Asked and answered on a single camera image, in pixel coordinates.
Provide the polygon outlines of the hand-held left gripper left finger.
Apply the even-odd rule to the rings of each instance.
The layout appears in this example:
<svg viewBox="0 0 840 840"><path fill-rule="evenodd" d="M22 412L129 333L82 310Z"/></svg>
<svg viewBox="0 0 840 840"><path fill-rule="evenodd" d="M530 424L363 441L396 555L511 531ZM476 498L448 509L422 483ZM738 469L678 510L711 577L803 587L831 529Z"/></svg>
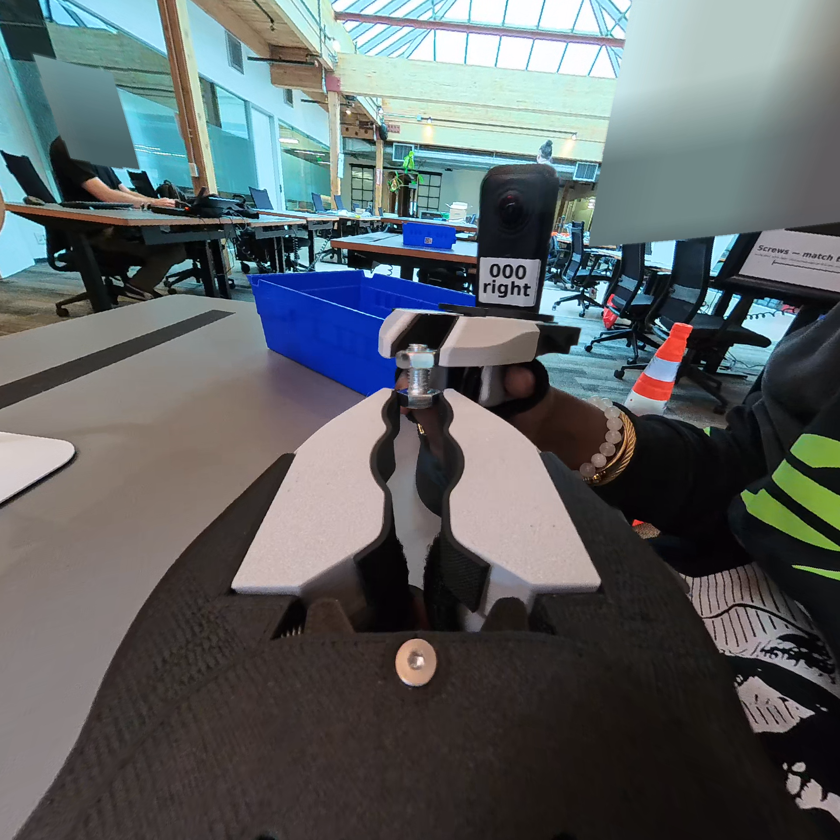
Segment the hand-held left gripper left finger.
<svg viewBox="0 0 840 840"><path fill-rule="evenodd" d="M297 448L234 576L235 593L365 606L355 557L385 527L386 483L371 458L392 430L394 395L374 392Z"/></svg>

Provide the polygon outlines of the person's right forearm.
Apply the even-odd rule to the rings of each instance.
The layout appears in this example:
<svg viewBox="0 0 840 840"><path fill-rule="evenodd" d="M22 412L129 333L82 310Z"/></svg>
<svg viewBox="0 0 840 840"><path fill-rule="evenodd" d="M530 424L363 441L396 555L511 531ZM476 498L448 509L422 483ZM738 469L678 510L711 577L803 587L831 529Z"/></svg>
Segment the person's right forearm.
<svg viewBox="0 0 840 840"><path fill-rule="evenodd" d="M735 543L730 505L770 475L803 429L756 394L731 409L726 427L710 431L665 416L625 414L636 435L633 455L595 493L625 518L697 547Z"/></svg>

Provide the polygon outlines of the blue plastic bin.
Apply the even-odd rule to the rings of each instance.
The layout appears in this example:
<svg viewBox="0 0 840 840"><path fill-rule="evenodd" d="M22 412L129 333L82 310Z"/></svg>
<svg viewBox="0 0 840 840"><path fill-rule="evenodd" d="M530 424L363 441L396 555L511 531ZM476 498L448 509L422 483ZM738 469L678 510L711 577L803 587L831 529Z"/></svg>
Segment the blue plastic bin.
<svg viewBox="0 0 840 840"><path fill-rule="evenodd" d="M392 310L473 306L475 296L362 269L248 276L266 344L288 359L368 396L395 380L378 352Z"/></svg>
<svg viewBox="0 0 840 840"><path fill-rule="evenodd" d="M455 247L458 230L429 220L404 222L402 242L405 248L450 251Z"/></svg>

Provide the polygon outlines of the green potted plant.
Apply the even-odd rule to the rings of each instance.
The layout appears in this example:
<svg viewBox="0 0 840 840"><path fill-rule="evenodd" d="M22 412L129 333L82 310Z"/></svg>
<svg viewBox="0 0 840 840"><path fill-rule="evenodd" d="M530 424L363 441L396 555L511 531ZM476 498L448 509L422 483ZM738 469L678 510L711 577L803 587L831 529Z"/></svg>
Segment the green potted plant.
<svg viewBox="0 0 840 840"><path fill-rule="evenodd" d="M407 190L409 193L415 192L423 182L423 177L416 168L415 148L409 146L406 149L406 154L389 181L389 189L391 193L396 195L402 190Z"/></svg>

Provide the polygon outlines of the sign board on white stand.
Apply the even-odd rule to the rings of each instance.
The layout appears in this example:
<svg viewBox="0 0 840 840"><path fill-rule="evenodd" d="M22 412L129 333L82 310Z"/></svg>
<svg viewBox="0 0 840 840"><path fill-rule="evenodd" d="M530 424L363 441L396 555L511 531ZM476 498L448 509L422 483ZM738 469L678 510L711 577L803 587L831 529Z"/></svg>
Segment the sign board on white stand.
<svg viewBox="0 0 840 840"><path fill-rule="evenodd" d="M76 453L63 439L2 432L1 504L67 466Z"/></svg>

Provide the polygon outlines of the black and white printed trousers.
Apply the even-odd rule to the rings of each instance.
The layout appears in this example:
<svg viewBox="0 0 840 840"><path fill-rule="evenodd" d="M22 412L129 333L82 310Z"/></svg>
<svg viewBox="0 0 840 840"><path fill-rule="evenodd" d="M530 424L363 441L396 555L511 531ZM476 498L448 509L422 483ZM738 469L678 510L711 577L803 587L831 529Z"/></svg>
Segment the black and white printed trousers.
<svg viewBox="0 0 840 840"><path fill-rule="evenodd" d="M838 838L839 682L823 635L754 563L680 577L788 795L825 838Z"/></svg>

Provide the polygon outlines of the steel hex bolt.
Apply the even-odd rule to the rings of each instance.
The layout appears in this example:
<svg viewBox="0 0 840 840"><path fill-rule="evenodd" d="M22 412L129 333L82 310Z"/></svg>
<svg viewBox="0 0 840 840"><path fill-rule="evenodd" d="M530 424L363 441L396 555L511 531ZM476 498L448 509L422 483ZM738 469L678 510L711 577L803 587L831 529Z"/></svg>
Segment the steel hex bolt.
<svg viewBox="0 0 840 840"><path fill-rule="evenodd" d="M442 372L439 359L431 371L409 371L397 376L395 365L394 388L399 393L401 412L410 417L429 437L442 427L442 388L446 373Z"/></svg>

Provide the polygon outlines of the black framed instruction sign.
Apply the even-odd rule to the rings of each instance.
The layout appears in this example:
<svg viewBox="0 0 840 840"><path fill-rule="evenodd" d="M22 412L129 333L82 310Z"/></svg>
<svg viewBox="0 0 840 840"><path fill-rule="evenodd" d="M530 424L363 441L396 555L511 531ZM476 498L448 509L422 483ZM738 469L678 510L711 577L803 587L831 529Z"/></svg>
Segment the black framed instruction sign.
<svg viewBox="0 0 840 840"><path fill-rule="evenodd" d="M763 232L739 270L741 277L839 292L838 225L827 232L777 229Z"/></svg>

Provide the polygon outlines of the long office desk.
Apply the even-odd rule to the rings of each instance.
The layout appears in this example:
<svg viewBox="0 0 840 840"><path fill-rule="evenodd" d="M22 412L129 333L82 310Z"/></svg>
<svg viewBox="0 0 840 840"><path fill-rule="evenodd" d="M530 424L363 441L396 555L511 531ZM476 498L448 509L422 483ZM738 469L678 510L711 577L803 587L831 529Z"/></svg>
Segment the long office desk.
<svg viewBox="0 0 840 840"><path fill-rule="evenodd" d="M156 207L143 210L94 209L55 203L8 203L5 208L11 214L47 228L56 228L66 234L74 260L74 270L82 278L87 299L94 312L106 312L116 307L114 295L104 279L91 244L91 237L104 228L117 228L137 234L145 245L199 245L199 277L208 298L231 299L221 244L247 229L254 231L257 240L264 239L272 243L290 235L307 236L307 270L316 263L313 224L302 217L290 217L281 213L263 213L258 218L204 218L160 213Z"/></svg>

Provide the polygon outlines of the black hoodie with green print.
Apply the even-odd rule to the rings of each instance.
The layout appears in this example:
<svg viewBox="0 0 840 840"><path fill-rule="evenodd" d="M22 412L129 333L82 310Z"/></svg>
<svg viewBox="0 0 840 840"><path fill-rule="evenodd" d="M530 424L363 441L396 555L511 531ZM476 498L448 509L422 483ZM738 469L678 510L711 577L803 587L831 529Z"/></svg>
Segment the black hoodie with green print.
<svg viewBox="0 0 840 840"><path fill-rule="evenodd" d="M839 646L839 306L778 343L745 403L766 474L729 521L751 559Z"/></svg>

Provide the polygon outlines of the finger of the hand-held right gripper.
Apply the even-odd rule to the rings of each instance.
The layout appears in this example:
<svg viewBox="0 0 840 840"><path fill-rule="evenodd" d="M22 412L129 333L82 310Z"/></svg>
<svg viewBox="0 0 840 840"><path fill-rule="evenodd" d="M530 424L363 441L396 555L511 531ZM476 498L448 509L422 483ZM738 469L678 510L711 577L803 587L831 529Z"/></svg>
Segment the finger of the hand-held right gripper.
<svg viewBox="0 0 840 840"><path fill-rule="evenodd" d="M524 364L537 356L536 322L516 319L457 319L437 351L444 368Z"/></svg>
<svg viewBox="0 0 840 840"><path fill-rule="evenodd" d="M422 344L438 362L439 351L455 326L455 315L446 311L394 309L379 330L379 355L395 360L412 344Z"/></svg>

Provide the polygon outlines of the person's right hand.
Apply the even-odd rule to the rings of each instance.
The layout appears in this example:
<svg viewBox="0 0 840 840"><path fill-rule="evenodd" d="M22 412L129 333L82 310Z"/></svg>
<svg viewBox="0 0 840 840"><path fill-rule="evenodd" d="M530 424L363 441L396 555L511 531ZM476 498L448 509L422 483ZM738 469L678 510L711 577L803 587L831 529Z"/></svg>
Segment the person's right hand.
<svg viewBox="0 0 840 840"><path fill-rule="evenodd" d="M506 422L570 469L590 462L606 441L603 411L551 386L541 363L507 365L500 370L504 404L525 406L525 410L504 416Z"/></svg>

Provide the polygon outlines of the brown office desk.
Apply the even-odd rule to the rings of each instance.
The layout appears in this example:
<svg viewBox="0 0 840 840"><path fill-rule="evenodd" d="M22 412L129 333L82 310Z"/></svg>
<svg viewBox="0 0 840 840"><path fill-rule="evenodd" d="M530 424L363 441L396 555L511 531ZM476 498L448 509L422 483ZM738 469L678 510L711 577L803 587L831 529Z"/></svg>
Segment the brown office desk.
<svg viewBox="0 0 840 840"><path fill-rule="evenodd" d="M457 239L452 248L406 246L401 234L372 233L335 238L332 249L345 254L350 268L393 266L399 277L427 285L470 290L476 280L477 242Z"/></svg>

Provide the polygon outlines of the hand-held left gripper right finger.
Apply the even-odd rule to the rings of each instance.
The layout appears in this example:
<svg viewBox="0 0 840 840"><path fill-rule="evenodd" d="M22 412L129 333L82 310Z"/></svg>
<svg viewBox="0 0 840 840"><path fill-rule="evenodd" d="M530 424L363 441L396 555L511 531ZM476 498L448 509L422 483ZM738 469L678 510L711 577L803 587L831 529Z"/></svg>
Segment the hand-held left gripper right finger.
<svg viewBox="0 0 840 840"><path fill-rule="evenodd" d="M444 493L444 584L487 617L500 599L596 592L602 583L539 450L515 427L444 392L451 476Z"/></svg>

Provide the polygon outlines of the orange traffic cone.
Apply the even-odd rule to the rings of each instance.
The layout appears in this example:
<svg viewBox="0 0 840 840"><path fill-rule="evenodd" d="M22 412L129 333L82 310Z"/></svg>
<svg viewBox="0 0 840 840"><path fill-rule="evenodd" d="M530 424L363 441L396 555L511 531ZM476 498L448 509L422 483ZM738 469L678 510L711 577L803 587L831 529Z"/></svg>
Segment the orange traffic cone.
<svg viewBox="0 0 840 840"><path fill-rule="evenodd" d="M676 322L673 325L625 398L626 409L637 416L664 415L691 333L689 324Z"/></svg>

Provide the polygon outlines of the black office chair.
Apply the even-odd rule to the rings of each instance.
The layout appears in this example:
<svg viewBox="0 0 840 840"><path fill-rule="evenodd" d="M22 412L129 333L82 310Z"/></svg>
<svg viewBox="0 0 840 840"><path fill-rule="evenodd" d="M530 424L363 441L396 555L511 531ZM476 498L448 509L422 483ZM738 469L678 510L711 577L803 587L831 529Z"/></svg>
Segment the black office chair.
<svg viewBox="0 0 840 840"><path fill-rule="evenodd" d="M613 373L621 381L627 371L644 370L646 364L638 360L640 344L660 350L670 330L677 323L684 323L691 327L691 332L675 380L688 379L698 385L716 401L714 413L722 415L728 409L728 402L717 377L720 362L735 345L764 350L770 347L771 341L741 322L701 312L711 279L714 242L714 238L678 240L671 271L665 280L656 281L653 296L642 294L639 281L623 275L613 295L624 305L616 311L618 318L629 321L631 326L615 333L604 332L584 349L591 352L596 343L627 339L633 358Z"/></svg>

